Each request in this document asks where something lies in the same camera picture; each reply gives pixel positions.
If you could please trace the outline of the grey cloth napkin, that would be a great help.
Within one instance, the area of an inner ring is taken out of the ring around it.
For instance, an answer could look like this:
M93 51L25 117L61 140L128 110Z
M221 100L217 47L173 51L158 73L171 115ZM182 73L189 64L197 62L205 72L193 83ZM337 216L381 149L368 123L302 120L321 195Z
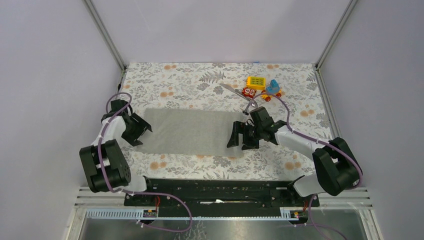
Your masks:
M233 123L244 119L239 112L148 108L144 116L152 130L140 137L142 153L243 156L240 146L227 147Z

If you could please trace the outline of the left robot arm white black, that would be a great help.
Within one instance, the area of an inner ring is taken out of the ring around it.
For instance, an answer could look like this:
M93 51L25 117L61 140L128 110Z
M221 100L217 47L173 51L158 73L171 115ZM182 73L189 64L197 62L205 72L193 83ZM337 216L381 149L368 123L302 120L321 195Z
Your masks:
M84 174L93 193L119 191L132 180L121 146L143 143L139 138L152 126L133 112L128 101L110 101L111 109L101 118L101 130L91 145L79 150Z

